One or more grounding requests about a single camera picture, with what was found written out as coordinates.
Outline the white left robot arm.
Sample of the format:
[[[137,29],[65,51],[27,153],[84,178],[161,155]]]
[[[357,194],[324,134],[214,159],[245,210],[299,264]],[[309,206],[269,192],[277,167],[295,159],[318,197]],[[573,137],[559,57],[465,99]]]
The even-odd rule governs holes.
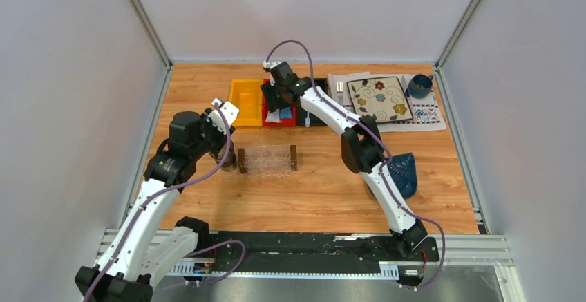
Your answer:
[[[158,283],[182,258],[216,253],[208,224],[191,217],[179,220],[156,248],[149,245],[183,189],[194,184],[196,162],[206,153],[218,169],[230,161],[238,113],[225,102],[202,114],[174,115],[169,137],[149,160],[138,197],[113,242],[94,266],[80,267],[75,276],[85,301],[150,301]]]

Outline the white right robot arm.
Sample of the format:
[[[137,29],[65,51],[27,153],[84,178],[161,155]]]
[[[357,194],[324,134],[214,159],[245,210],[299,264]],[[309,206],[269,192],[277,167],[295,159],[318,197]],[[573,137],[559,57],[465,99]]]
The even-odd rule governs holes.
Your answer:
[[[284,102],[299,104],[341,138],[344,165],[367,184],[383,209],[395,253],[410,260],[422,250],[428,232],[422,220],[406,204],[389,170],[391,157],[381,141],[374,117],[360,117],[336,103],[311,77],[300,78],[287,62],[263,62],[271,83],[261,87],[271,112]]]

